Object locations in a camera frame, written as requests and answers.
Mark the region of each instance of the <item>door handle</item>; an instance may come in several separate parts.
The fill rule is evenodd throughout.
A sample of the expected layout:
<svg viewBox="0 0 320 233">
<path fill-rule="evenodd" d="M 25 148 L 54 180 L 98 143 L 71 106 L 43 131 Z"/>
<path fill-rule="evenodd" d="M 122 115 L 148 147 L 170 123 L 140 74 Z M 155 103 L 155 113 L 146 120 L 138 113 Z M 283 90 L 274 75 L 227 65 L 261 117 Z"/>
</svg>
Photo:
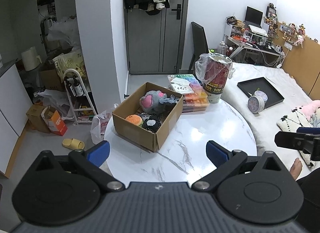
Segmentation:
<svg viewBox="0 0 320 233">
<path fill-rule="evenodd" d="M 177 12 L 177 20 L 180 20 L 181 19 L 181 4 L 177 4 L 177 8 L 171 9 L 171 10 Z"/>
</svg>

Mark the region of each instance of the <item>small cardboard box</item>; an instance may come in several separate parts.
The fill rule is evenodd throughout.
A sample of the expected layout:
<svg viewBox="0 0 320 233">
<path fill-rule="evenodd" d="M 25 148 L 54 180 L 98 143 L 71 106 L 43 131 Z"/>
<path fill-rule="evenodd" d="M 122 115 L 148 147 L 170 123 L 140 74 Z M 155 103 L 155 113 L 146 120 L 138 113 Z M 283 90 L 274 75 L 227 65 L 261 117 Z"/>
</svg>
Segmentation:
<svg viewBox="0 0 320 233">
<path fill-rule="evenodd" d="M 49 127 L 46 125 L 44 120 L 41 117 L 42 111 L 45 109 L 45 106 L 42 105 L 32 105 L 28 112 L 26 113 L 32 125 L 40 132 L 50 133 Z"/>
<path fill-rule="evenodd" d="M 47 106 L 41 113 L 42 119 L 48 125 L 51 132 L 63 136 L 67 131 L 67 126 L 61 119 L 58 111 L 52 107 Z"/>
<path fill-rule="evenodd" d="M 62 85 L 60 77 L 56 71 L 54 64 L 49 64 L 48 61 L 41 67 L 40 78 L 46 89 L 65 91 L 65 87 Z"/>
<path fill-rule="evenodd" d="M 137 112 L 140 108 L 140 98 L 143 97 L 146 92 L 151 90 L 160 90 L 163 93 L 166 93 L 168 97 L 174 95 L 175 97 L 180 98 L 179 102 L 173 107 L 155 134 L 125 120 L 127 116 L 133 115 Z M 183 96 L 181 94 L 148 82 L 139 87 L 112 112 L 113 123 L 117 133 L 155 152 L 164 144 L 170 131 L 179 119 L 182 113 L 182 108 Z"/>
</svg>

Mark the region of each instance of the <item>plastic bag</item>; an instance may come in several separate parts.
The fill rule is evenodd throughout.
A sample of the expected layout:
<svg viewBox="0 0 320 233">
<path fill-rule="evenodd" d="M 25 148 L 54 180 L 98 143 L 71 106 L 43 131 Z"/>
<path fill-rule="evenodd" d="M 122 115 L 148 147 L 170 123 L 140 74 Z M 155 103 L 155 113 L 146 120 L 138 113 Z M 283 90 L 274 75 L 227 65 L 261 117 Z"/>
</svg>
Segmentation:
<svg viewBox="0 0 320 233">
<path fill-rule="evenodd" d="M 60 112 L 62 120 L 73 117 L 66 92 L 46 89 L 38 95 L 43 97 L 44 106 L 53 106 Z"/>
<path fill-rule="evenodd" d="M 49 28 L 47 39 L 48 41 L 65 41 L 73 47 L 72 51 L 81 49 L 77 18 L 70 19 L 64 17 L 60 22 L 53 22 L 52 26 Z"/>
<path fill-rule="evenodd" d="M 82 79 L 87 79 L 87 71 L 84 66 L 81 49 L 68 54 L 60 54 L 59 56 L 56 56 L 53 61 L 61 82 L 63 82 L 63 75 L 67 69 L 75 69 L 79 72 Z M 72 78 L 73 75 L 74 74 L 71 72 L 66 74 L 69 78 Z"/>
<path fill-rule="evenodd" d="M 195 63 L 196 76 L 203 84 L 209 84 L 225 68 L 228 69 L 228 78 L 231 79 L 234 73 L 232 60 L 227 56 L 218 53 L 200 55 Z"/>
<path fill-rule="evenodd" d="M 112 111 L 114 109 L 103 111 L 101 114 L 95 115 L 92 119 L 90 134 L 94 144 L 98 144 L 103 141 L 104 134 L 107 128 L 107 124 L 112 117 Z"/>
</svg>

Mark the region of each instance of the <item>bed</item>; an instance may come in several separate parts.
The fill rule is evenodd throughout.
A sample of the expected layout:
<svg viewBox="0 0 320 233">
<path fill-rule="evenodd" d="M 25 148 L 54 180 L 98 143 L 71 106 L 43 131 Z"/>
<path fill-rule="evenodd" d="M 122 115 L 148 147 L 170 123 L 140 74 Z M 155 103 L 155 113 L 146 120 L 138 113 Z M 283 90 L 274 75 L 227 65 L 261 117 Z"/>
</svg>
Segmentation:
<svg viewBox="0 0 320 233">
<path fill-rule="evenodd" d="M 318 168 L 319 164 L 316 164 L 310 170 L 298 151 L 279 148 L 274 142 L 276 133 L 280 131 L 276 124 L 277 121 L 295 107 L 307 105 L 312 100 L 283 69 L 241 63 L 233 63 L 233 65 L 235 69 L 233 78 L 227 80 L 221 99 L 238 110 L 248 122 L 256 140 L 258 155 L 261 156 L 267 150 L 274 151 L 287 169 L 290 169 L 295 158 L 300 158 L 303 168 L 299 178 Z M 260 77 L 265 77 L 282 94 L 284 101 L 254 115 L 247 107 L 248 97 L 237 87 L 237 84 L 241 81 Z"/>
</svg>

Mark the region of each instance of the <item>wall outlet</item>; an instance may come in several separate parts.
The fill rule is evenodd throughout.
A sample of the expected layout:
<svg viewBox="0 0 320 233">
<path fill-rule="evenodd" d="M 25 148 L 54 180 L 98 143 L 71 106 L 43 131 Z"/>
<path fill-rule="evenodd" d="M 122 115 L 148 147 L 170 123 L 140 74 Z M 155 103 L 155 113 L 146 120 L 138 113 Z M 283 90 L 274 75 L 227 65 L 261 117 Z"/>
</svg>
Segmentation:
<svg viewBox="0 0 320 233">
<path fill-rule="evenodd" d="M 284 43 L 284 47 L 287 48 L 287 49 L 289 49 L 289 50 L 292 50 L 292 45 L 289 44 L 288 42 L 285 42 L 285 43 Z"/>
</svg>

